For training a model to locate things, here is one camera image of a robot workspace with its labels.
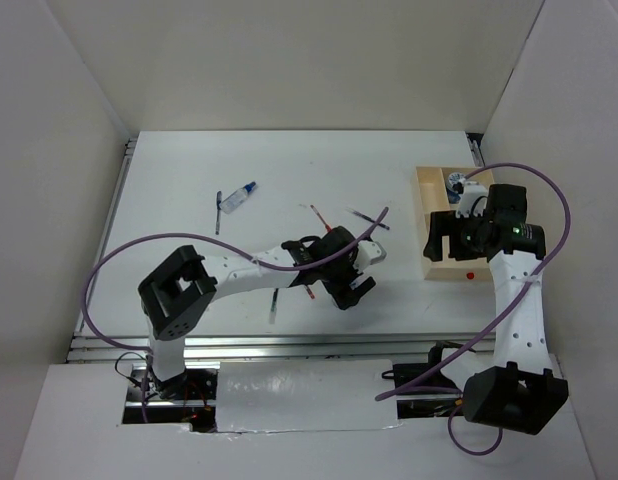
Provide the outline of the blue white jar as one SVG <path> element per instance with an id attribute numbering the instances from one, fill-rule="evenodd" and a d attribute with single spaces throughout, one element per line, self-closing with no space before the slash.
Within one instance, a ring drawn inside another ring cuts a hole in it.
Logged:
<path id="1" fill-rule="evenodd" d="M 460 196 L 463 190 L 463 181 L 465 174 L 459 171 L 453 171 L 444 176 L 445 190 L 447 199 L 450 205 L 455 205 L 460 202 Z"/>
<path id="2" fill-rule="evenodd" d="M 362 287 L 362 283 L 360 281 L 354 281 L 350 284 L 350 288 L 352 291 L 362 294 L 364 292 L 364 288 Z"/>

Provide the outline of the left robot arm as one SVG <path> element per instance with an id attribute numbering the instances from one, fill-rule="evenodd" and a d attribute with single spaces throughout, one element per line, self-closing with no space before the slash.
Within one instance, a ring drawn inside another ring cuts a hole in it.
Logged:
<path id="1" fill-rule="evenodd" d="M 347 253 L 354 236 L 336 227 L 323 237 L 288 240 L 260 252 L 253 260 L 241 255 L 210 257 L 191 245 L 176 249 L 139 285 L 138 293 L 150 329 L 150 385 L 163 399 L 184 393 L 187 370 L 185 338 L 212 302 L 261 289 L 288 289 L 320 282 L 335 305 L 347 310 L 374 286 L 364 271 L 386 258 L 386 251 L 367 237 Z"/>

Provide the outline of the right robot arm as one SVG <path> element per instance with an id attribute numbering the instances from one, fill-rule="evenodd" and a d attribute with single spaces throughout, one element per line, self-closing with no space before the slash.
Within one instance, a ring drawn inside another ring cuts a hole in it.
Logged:
<path id="1" fill-rule="evenodd" d="M 457 359 L 439 358 L 425 369 L 437 392 L 454 385 L 463 393 L 463 414 L 473 423 L 529 435 L 538 434 L 568 398 L 568 384 L 552 372 L 542 305 L 546 256 L 542 227 L 527 221 L 521 186 L 468 181 L 449 211 L 430 215 L 424 255 L 433 262 L 485 259 L 493 280 L 496 312 L 493 355 L 468 351 Z"/>

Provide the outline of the clear spray bottle blue cap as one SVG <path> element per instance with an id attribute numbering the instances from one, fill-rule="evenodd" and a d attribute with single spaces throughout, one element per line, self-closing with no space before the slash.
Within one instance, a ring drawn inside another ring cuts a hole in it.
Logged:
<path id="1" fill-rule="evenodd" d="M 250 182 L 243 187 L 235 190 L 219 205 L 220 210 L 225 214 L 231 214 L 239 206 L 241 206 L 249 196 L 257 189 L 256 182 Z"/>

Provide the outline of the green pen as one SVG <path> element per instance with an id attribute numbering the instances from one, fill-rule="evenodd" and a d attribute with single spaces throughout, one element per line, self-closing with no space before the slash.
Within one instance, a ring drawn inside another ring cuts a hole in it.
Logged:
<path id="1" fill-rule="evenodd" d="M 270 325 L 275 324 L 275 319 L 277 315 L 278 298 L 279 298 L 279 289 L 275 289 L 272 294 L 272 300 L 271 300 L 271 305 L 270 305 L 270 310 L 269 310 L 268 323 Z"/>

